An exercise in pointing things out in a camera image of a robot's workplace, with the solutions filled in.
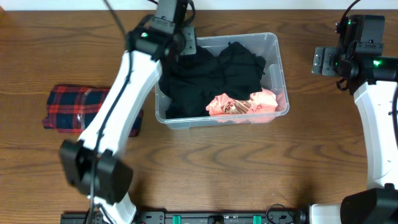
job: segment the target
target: folded plaid shirt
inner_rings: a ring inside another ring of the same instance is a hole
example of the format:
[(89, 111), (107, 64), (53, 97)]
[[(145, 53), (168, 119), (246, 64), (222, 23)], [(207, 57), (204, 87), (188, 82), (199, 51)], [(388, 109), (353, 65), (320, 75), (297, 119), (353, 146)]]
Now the folded plaid shirt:
[[(47, 100), (48, 115), (43, 120), (44, 128), (56, 129), (59, 133), (80, 134), (90, 125), (108, 93), (107, 88), (54, 86)], [(140, 110), (130, 137), (139, 134), (143, 114), (143, 110)]]

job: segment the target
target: wooden tabletop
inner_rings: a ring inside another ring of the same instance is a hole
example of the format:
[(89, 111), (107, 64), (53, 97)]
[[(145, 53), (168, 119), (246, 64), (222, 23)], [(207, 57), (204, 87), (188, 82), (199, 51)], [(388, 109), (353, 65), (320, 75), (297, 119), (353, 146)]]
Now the wooden tabletop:
[[(120, 11), (127, 30), (148, 11)], [(343, 11), (198, 11), (199, 37), (272, 32), (290, 101), (269, 124), (170, 130), (144, 105), (141, 133), (124, 161), (137, 205), (177, 210), (266, 210), (273, 203), (339, 203), (366, 188), (366, 148), (353, 97), (311, 74), (316, 46), (336, 46)], [(384, 55), (398, 57), (397, 11), (386, 16)], [(123, 41), (107, 11), (6, 12), (0, 19), (0, 223), (59, 223), (86, 211), (58, 150), (77, 136), (45, 130), (46, 100), (59, 83), (111, 86)]]

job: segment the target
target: black cloth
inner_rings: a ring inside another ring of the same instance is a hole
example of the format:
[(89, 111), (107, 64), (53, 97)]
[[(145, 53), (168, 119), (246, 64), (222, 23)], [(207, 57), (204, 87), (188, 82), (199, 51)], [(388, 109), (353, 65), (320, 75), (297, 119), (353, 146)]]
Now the black cloth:
[(239, 42), (228, 43), (218, 57), (198, 46), (195, 55), (182, 56), (164, 67), (159, 87), (172, 99), (166, 118), (209, 116), (206, 106), (223, 93), (235, 100), (249, 100), (251, 93), (262, 91), (265, 66), (264, 58)]

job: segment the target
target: white wall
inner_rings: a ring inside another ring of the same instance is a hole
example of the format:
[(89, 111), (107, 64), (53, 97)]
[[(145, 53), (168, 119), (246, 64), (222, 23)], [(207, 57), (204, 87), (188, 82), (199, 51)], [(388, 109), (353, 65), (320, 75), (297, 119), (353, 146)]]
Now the white wall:
[[(146, 0), (109, 0), (115, 9), (155, 9)], [(194, 0), (197, 9), (346, 9), (354, 0)], [(5, 10), (104, 10), (102, 0), (0, 0)], [(398, 0), (362, 0), (354, 9), (398, 9)]]

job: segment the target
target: storage box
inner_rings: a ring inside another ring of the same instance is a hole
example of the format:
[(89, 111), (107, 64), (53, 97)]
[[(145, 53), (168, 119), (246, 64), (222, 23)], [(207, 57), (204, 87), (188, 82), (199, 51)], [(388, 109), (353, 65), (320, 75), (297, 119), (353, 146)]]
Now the storage box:
[(228, 42), (239, 42), (257, 56), (266, 59), (265, 75), (262, 76), (261, 86), (271, 90), (277, 97), (278, 107), (273, 113), (232, 114), (199, 118), (166, 119), (165, 112), (169, 108), (171, 99), (165, 96), (159, 84), (156, 84), (156, 118), (170, 129), (188, 129), (197, 126), (214, 126), (222, 124), (268, 123), (289, 111), (284, 71), (280, 59), (278, 39), (273, 33), (230, 35), (221, 37), (198, 38), (198, 45), (218, 56), (227, 48)]

